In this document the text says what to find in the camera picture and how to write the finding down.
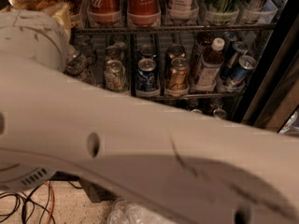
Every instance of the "white robotic arm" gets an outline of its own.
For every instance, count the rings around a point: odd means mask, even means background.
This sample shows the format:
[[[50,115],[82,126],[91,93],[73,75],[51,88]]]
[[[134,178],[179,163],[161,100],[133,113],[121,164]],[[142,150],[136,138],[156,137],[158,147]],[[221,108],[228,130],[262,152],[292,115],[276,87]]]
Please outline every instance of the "white robotic arm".
[[[1,189],[61,171],[178,223],[299,223],[298,139],[97,89],[11,52],[0,58]]]

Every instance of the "floor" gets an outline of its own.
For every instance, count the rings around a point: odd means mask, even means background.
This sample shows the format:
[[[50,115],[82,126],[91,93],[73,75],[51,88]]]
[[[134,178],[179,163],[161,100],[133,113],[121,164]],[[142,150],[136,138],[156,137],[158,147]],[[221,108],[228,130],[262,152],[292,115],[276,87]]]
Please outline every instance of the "floor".
[[[80,187],[79,182],[72,181],[77,187]],[[88,196],[85,194],[83,189],[74,188],[67,181],[52,181],[52,189],[54,192],[55,205],[53,209],[53,217],[57,224],[104,224],[107,222],[107,216],[110,213],[112,201],[106,201],[101,203],[92,203]],[[42,206],[45,206],[48,200],[49,188],[43,185],[36,193],[32,196],[32,199]],[[21,223],[21,208],[7,219],[5,222],[1,222],[3,217],[1,215],[10,213],[14,208],[16,199],[14,197],[7,197],[0,199],[0,223],[7,224],[20,224]],[[32,205],[28,204],[28,215],[32,210]],[[45,213],[40,222],[43,209],[36,206],[35,211],[28,220],[28,224],[34,223],[47,223],[48,214]]]

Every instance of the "refrigerator door frame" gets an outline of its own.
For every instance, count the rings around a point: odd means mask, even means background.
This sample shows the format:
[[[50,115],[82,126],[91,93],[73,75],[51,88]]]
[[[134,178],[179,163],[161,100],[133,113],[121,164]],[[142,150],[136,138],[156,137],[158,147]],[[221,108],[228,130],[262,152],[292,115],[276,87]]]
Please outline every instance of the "refrigerator door frame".
[[[266,108],[268,100],[275,95],[274,92],[279,82],[286,77],[294,65],[293,59],[299,50],[297,41],[297,37],[299,37],[299,7],[297,4],[297,0],[288,0],[232,121],[255,126]],[[276,100],[277,105],[281,101],[282,99]]]

